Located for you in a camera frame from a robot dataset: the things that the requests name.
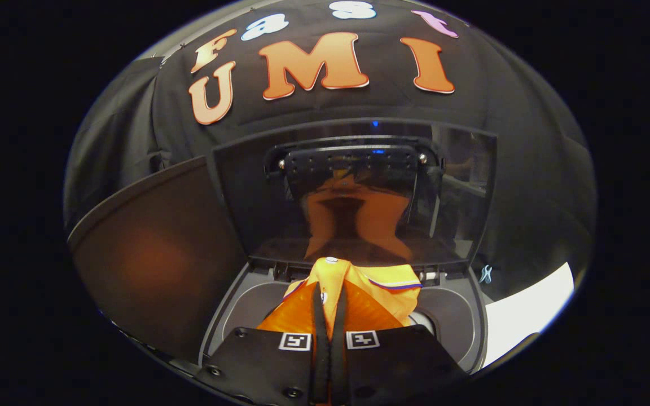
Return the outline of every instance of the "white letter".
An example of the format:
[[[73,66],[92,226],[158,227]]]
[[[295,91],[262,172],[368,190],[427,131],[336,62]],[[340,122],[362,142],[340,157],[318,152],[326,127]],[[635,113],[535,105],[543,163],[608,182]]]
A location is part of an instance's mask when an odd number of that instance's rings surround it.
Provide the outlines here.
[[[242,34],[242,41],[250,41],[250,39],[257,38],[262,34],[274,33],[280,31],[289,24],[284,20],[284,14],[269,15],[265,18],[255,21],[247,26],[247,30]]]
[[[373,18],[376,15],[375,10],[372,9],[372,5],[366,2],[330,3],[330,10],[335,10],[332,15],[341,20],[348,20],[350,18]]]

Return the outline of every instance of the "black fabric backdrop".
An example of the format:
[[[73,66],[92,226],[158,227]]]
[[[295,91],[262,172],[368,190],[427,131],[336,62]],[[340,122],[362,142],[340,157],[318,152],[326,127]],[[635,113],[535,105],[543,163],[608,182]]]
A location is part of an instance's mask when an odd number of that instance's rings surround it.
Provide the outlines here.
[[[594,261],[562,316],[513,362],[433,402],[650,403],[650,2],[441,6],[507,44],[573,110],[599,217]],[[222,404],[97,313],[62,231],[82,118],[130,61],[208,7],[0,2],[0,404]]]
[[[340,20],[330,1],[278,2],[213,28],[186,44],[159,67],[160,58],[133,62],[98,97],[72,147],[65,179],[65,229],[139,178],[212,147],[261,131],[336,118],[409,118],[498,134],[496,190],[482,249],[498,283],[484,291],[499,300],[527,288],[568,262],[576,275],[586,268],[594,242],[596,190],[586,142],[568,107],[526,62],[475,27],[428,8],[395,0],[372,2],[372,19]],[[410,10],[429,11],[459,34],[431,28]],[[289,25],[250,41],[240,36],[264,16],[283,13]],[[237,33],[218,57],[191,74],[195,50],[231,28]],[[264,100],[267,65],[258,50],[292,41],[309,52],[320,36],[358,34],[354,44],[366,87],[310,92]],[[441,46],[453,94],[420,90],[418,68],[402,37]],[[204,76],[210,105],[219,100],[212,73],[232,70],[232,108],[209,126],[196,122],[188,88]]]

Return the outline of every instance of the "screw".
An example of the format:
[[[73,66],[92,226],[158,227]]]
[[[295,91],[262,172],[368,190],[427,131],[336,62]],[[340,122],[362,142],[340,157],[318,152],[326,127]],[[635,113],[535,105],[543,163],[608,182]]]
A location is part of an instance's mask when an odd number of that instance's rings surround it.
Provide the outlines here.
[[[302,391],[296,390],[295,388],[287,388],[286,396],[288,398],[299,398],[300,396],[302,396]]]

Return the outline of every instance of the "gray plastic panel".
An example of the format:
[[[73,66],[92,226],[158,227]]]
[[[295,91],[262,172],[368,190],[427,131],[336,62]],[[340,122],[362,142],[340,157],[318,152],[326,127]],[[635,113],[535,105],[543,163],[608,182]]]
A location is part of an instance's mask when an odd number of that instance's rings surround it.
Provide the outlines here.
[[[482,314],[485,309],[473,278],[472,270],[463,279],[446,280],[441,275],[441,285],[420,290],[415,309],[433,322],[438,341],[459,367],[469,373],[482,365],[486,337],[485,314]],[[204,337],[204,355],[214,353],[236,327],[256,328],[281,303],[288,285],[275,281],[272,275],[244,270]]]

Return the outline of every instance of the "orange cloth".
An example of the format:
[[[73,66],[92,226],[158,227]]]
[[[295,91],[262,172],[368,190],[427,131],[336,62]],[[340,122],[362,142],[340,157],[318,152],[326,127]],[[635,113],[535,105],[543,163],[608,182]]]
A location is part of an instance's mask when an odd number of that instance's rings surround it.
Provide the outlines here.
[[[390,191],[360,185],[354,181],[353,175],[333,177],[305,198],[312,234],[305,258],[317,252],[335,236],[336,213],[323,203],[342,197],[363,201],[363,206],[358,209],[354,219],[359,237],[406,261],[412,258],[410,248],[395,237],[398,220],[410,200]]]
[[[415,310],[422,287],[410,265],[356,267],[343,259],[330,262],[320,258],[307,279],[291,283],[282,303],[258,329],[312,333],[311,303],[316,282],[320,282],[323,312],[330,339],[343,285],[348,285],[346,331],[410,326],[408,315]]]

